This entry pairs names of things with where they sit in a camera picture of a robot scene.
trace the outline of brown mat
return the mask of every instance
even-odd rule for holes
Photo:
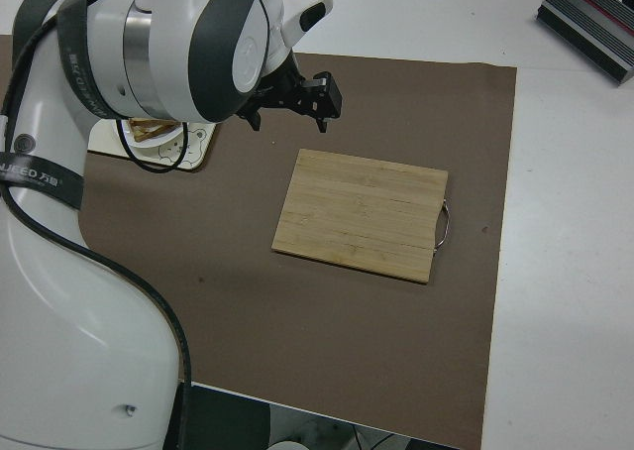
[[[8,61],[8,51],[3,66]],[[89,155],[81,226],[152,282],[197,382],[465,449],[480,445],[515,70],[337,56],[341,120],[232,119],[198,173]],[[450,174],[453,228],[429,284],[270,250],[300,148]]]

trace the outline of white table surface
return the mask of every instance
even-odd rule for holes
[[[297,50],[519,67],[482,449],[630,450],[634,81],[538,25],[541,1],[335,0]]]

